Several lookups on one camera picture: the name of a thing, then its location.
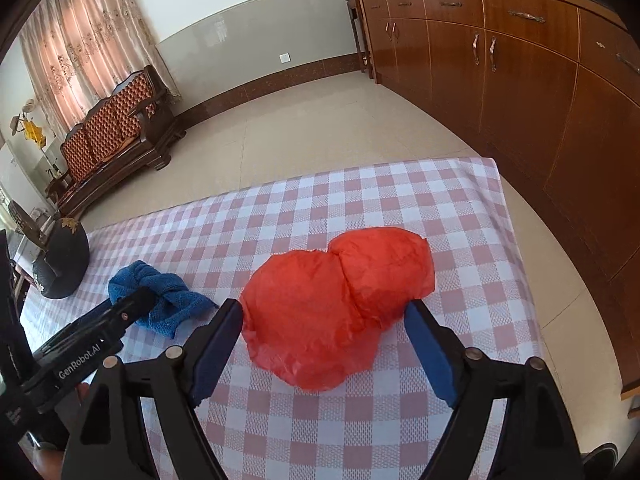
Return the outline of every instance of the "sofa leg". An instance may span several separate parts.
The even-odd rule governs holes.
[[[152,163],[149,164],[151,168],[154,168],[156,171],[160,171],[163,168],[166,168],[167,165],[171,162],[171,155],[165,153],[160,158],[156,158]]]

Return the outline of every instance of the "cabinet drawer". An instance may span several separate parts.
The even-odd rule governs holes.
[[[362,0],[362,7],[367,18],[388,18],[389,8],[386,0]]]
[[[424,0],[427,19],[484,27],[482,0]]]
[[[624,30],[580,10],[580,63],[640,104],[640,50]]]
[[[489,30],[578,59],[578,9],[557,0],[484,0]]]
[[[392,18],[425,18],[423,0],[387,0]]]

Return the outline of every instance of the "silver bolt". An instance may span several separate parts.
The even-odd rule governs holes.
[[[164,355],[166,355],[169,359],[177,359],[182,355],[182,347],[181,346],[169,346],[164,351]]]
[[[531,368],[533,368],[534,370],[544,370],[545,362],[539,357],[532,357],[529,359],[529,366],[531,366]]]
[[[480,359],[482,359],[482,356],[484,354],[482,353],[481,349],[476,348],[475,346],[470,346],[465,350],[465,355],[472,361],[479,361]]]
[[[116,364],[118,364],[118,358],[115,355],[105,357],[104,361],[102,361],[102,366],[105,368],[113,368]]]

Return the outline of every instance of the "blue cloth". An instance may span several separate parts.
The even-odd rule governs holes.
[[[180,276],[161,274],[140,260],[120,269],[109,280],[109,299],[116,303],[141,286],[150,288],[158,296],[158,302],[148,316],[141,317],[136,323],[171,339],[185,319],[196,317],[210,308],[218,308],[206,296],[191,292]]]

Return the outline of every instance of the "sofa armrest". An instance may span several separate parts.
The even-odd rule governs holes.
[[[149,98],[145,99],[144,101],[140,101],[137,105],[135,105],[129,111],[129,113],[128,113],[129,117],[135,117],[136,115],[138,115],[140,112],[142,112],[149,105],[151,105],[153,103],[157,103],[165,95],[166,95],[166,88],[163,88],[161,91],[159,91],[157,94],[153,95],[152,97],[149,97]]]

